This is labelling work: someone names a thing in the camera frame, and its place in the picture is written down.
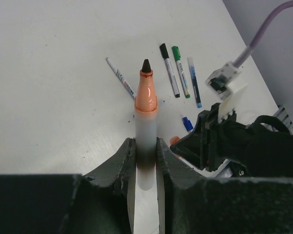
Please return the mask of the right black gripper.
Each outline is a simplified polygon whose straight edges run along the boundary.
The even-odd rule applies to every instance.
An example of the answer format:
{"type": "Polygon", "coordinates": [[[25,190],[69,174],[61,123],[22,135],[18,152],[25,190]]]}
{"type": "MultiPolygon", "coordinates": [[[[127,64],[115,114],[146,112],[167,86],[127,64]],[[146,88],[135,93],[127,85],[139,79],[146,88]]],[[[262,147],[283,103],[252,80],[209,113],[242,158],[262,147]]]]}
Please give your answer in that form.
{"type": "Polygon", "coordinates": [[[200,170],[216,171],[224,160],[234,158],[233,148],[221,138],[220,126],[227,122],[235,123],[237,114],[232,110],[218,120],[219,106],[220,103],[216,103],[209,111],[201,111],[191,133],[170,146],[173,153],[200,170]]]}

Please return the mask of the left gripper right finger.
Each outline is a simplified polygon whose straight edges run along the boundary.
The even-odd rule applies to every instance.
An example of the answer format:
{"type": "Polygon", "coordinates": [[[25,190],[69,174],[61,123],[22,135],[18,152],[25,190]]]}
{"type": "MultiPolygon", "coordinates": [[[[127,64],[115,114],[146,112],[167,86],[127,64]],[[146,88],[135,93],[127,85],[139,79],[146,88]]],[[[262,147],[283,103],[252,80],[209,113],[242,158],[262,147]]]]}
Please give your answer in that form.
{"type": "Polygon", "coordinates": [[[156,143],[162,234],[293,234],[293,178],[208,178],[156,143]]]}

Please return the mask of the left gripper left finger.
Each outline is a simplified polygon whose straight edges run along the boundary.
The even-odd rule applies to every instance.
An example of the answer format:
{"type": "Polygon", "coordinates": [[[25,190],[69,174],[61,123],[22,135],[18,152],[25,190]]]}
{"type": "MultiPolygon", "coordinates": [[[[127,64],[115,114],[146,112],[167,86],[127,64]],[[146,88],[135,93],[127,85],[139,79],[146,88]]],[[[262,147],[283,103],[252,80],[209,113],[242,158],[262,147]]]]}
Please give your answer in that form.
{"type": "Polygon", "coordinates": [[[86,175],[0,175],[0,234],[132,233],[135,146],[86,175]]]}

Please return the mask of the orange pen cap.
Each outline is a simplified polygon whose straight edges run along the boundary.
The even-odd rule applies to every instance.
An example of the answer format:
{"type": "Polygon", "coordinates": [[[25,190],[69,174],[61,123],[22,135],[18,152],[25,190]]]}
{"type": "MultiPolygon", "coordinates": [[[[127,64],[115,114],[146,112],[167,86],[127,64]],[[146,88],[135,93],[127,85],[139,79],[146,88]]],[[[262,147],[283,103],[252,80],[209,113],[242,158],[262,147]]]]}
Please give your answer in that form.
{"type": "Polygon", "coordinates": [[[173,145],[175,143],[177,143],[178,141],[180,140],[180,138],[178,136],[174,136],[172,137],[169,142],[170,142],[170,145],[173,145]]]}

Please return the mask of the blue pen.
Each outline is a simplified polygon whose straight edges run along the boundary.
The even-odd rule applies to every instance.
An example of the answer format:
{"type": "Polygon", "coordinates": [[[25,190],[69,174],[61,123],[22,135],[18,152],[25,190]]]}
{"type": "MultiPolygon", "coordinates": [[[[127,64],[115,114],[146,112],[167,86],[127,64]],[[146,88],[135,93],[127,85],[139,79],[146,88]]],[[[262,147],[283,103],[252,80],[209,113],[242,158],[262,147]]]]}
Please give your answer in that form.
{"type": "Polygon", "coordinates": [[[193,58],[188,57],[187,61],[188,61],[190,77],[191,77],[191,81],[192,81],[192,85],[193,85],[193,90],[194,90],[194,95],[195,95],[195,100],[196,100],[196,106],[197,106],[197,108],[202,108],[202,103],[201,103],[201,98],[200,98],[200,93],[199,93],[199,88],[198,88],[198,83],[197,83],[197,78],[196,78],[196,72],[195,72],[195,66],[194,66],[193,58]]]}

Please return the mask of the orange tip clear marker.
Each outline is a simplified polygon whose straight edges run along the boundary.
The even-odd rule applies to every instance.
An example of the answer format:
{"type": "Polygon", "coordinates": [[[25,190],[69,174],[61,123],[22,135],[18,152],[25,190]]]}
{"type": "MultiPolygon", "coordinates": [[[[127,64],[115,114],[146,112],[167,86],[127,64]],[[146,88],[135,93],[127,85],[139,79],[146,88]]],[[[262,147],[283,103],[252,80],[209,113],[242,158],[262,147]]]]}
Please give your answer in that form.
{"type": "Polygon", "coordinates": [[[153,186],[155,176],[158,117],[158,99],[148,59],[144,60],[140,70],[134,109],[137,181],[142,190],[148,191],[153,186]]]}

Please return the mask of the white pen clear cap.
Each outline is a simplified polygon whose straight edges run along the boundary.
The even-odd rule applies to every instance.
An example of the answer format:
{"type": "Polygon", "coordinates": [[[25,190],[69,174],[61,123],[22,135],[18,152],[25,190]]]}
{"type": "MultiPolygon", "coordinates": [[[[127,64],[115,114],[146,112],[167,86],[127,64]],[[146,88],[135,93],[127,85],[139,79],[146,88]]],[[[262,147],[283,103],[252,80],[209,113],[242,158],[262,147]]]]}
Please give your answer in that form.
{"type": "Polygon", "coordinates": [[[128,83],[128,81],[125,79],[123,74],[120,72],[120,70],[113,64],[110,58],[105,59],[106,62],[108,63],[109,67],[112,69],[116,77],[119,79],[119,81],[122,83],[122,85],[125,87],[127,92],[130,94],[130,96],[135,99],[136,98],[136,92],[134,89],[131,87],[131,85],[128,83]]]}

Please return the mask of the white marker green end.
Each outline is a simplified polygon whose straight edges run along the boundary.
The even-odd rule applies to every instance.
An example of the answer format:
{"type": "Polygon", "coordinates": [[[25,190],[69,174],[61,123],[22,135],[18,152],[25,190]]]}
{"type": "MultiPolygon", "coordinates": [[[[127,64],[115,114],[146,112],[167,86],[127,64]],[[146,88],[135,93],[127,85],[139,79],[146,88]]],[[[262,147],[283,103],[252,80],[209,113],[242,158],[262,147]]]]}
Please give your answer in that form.
{"type": "Polygon", "coordinates": [[[160,48],[162,58],[165,61],[168,77],[169,77],[169,80],[170,80],[170,83],[171,83],[172,89],[173,89],[173,94],[174,94],[174,96],[176,98],[179,98],[180,97],[180,92],[179,92],[179,88],[178,88],[178,85],[177,85],[177,82],[176,82],[175,74],[174,74],[174,71],[173,71],[173,68],[172,68],[171,60],[170,60],[169,55],[168,55],[166,44],[165,43],[161,44],[159,48],[160,48]]]}

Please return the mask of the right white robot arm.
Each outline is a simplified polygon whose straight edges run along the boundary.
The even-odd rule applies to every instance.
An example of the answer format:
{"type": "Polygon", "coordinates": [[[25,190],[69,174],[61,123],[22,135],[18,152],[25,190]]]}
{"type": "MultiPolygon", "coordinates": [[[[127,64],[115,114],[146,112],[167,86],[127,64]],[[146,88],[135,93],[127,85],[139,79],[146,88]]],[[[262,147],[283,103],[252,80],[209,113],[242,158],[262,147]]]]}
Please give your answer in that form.
{"type": "Polygon", "coordinates": [[[209,172],[229,160],[252,177],[293,178],[293,134],[284,123],[261,115],[244,125],[235,112],[218,120],[219,109],[216,103],[200,112],[192,132],[171,144],[172,152],[209,172]]]}

